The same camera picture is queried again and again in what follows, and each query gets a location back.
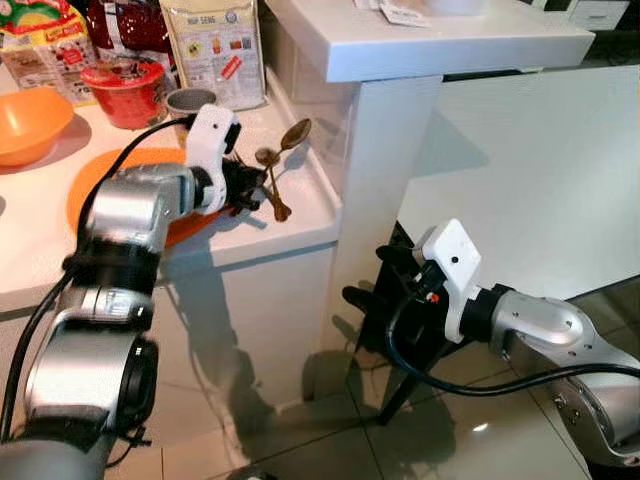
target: white cabinet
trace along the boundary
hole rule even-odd
[[[587,30],[614,30],[628,6],[628,1],[582,0],[570,20]]]
[[[155,289],[149,336],[160,365],[148,427],[156,446],[302,401],[321,347],[333,255],[325,246],[209,266]]]

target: bronze spoon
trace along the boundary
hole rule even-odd
[[[309,136],[310,131],[311,131],[311,120],[309,120],[308,118],[305,118],[304,120],[300,120],[293,127],[287,130],[286,133],[283,135],[282,140],[280,140],[280,151],[274,152],[273,150],[271,150],[272,152],[271,158],[263,157],[263,161],[260,162],[260,160],[258,160],[258,162],[260,162],[260,165],[265,166],[265,170],[267,168],[271,168],[277,165],[278,162],[280,162],[280,154],[286,150],[293,150],[302,142],[304,142]]]
[[[273,196],[267,195],[267,198],[273,205],[273,213],[277,222],[286,222],[291,215],[291,209],[285,205],[280,197],[278,191],[278,185],[276,184],[275,176],[273,175],[272,159],[275,158],[275,151],[270,148],[261,148],[256,152],[256,160],[260,165],[265,166],[265,170],[269,170],[271,176],[271,184],[273,185]]]

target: black cable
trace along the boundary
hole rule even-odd
[[[20,340],[13,353],[11,367],[9,368],[9,376],[4,393],[4,401],[2,403],[2,414],[0,417],[0,444],[6,443],[11,436],[11,421],[13,419],[13,409],[15,408],[16,396],[18,392],[18,384],[20,383],[20,374],[22,372],[22,364],[31,343],[31,338],[36,328],[40,324],[44,314],[51,308],[56,297],[64,290],[67,284],[73,278],[73,270],[67,271],[62,278],[56,283],[49,293],[44,297],[40,305],[37,306],[27,325],[24,327]]]
[[[91,206],[93,205],[93,201],[95,200],[96,194],[98,193],[98,190],[100,189],[102,183],[116,174],[124,161],[131,154],[133,149],[140,145],[140,143],[142,143],[145,139],[164,128],[172,127],[174,125],[186,125],[189,129],[193,125],[194,120],[195,115],[189,115],[185,118],[169,120],[168,122],[156,125],[138,135],[129,145],[124,148],[124,150],[122,150],[122,152],[120,152],[109,170],[107,170],[107,172],[102,176],[98,183],[94,185],[94,187],[91,189],[91,192],[89,192],[89,195],[87,195],[87,198],[85,198],[82,204],[80,215],[78,217],[76,253],[82,251],[84,249],[84,246],[86,246],[87,244],[87,219],[89,217],[89,212],[91,210]],[[20,340],[18,341],[18,345],[11,360],[11,366],[9,367],[9,375],[7,377],[5,395],[2,402],[2,413],[0,414],[0,444],[6,443],[11,438],[11,422],[13,419],[13,410],[15,408],[18,385],[20,383],[20,375],[22,373],[22,366],[24,364],[24,359],[27,354],[29,344],[31,343],[33,334],[40,324],[40,321],[42,320],[44,314],[49,310],[49,308],[51,308],[58,295],[60,295],[62,290],[64,290],[67,284],[73,279],[74,272],[75,267],[73,266],[67,269],[58,283],[56,283],[53,288],[49,290],[42,302],[40,302],[36,310],[29,318],[29,321],[22,331],[22,334],[20,335]]]
[[[493,385],[490,387],[468,387],[465,385],[456,385],[453,383],[444,382],[437,378],[434,378],[426,373],[421,372],[412,365],[410,365],[398,352],[396,348],[394,333],[398,320],[402,316],[404,310],[418,298],[417,293],[406,296],[398,304],[391,322],[386,329],[386,341],[389,353],[392,360],[409,375],[412,375],[416,379],[420,380],[431,387],[445,392],[453,393],[456,395],[464,395],[468,397],[495,397],[498,395],[506,395],[508,393],[518,392],[527,388],[536,387],[545,383],[549,383],[555,380],[559,380],[567,377],[574,377],[576,375],[585,375],[589,373],[618,373],[621,375],[629,375],[640,379],[640,370],[636,368],[626,367],[623,365],[615,365],[609,363],[589,363],[584,365],[575,365],[570,367],[562,367],[555,370],[549,370],[536,375],[531,375],[514,382],[504,383],[502,385]]]
[[[129,452],[131,451],[132,448],[133,448],[133,444],[130,443],[127,449],[124,451],[124,453],[120,455],[118,458],[116,458],[113,462],[107,463],[105,465],[105,468],[109,469],[109,468],[117,467],[118,465],[120,465],[124,461],[124,459],[127,458],[127,455],[129,455]]]

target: red container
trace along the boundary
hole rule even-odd
[[[115,127],[146,128],[167,115],[164,68],[157,62],[115,60],[87,67],[80,76]]]

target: red jar lid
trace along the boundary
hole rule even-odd
[[[89,87],[116,90],[135,88],[155,82],[164,75],[158,62],[141,59],[118,59],[85,68],[80,77]]]

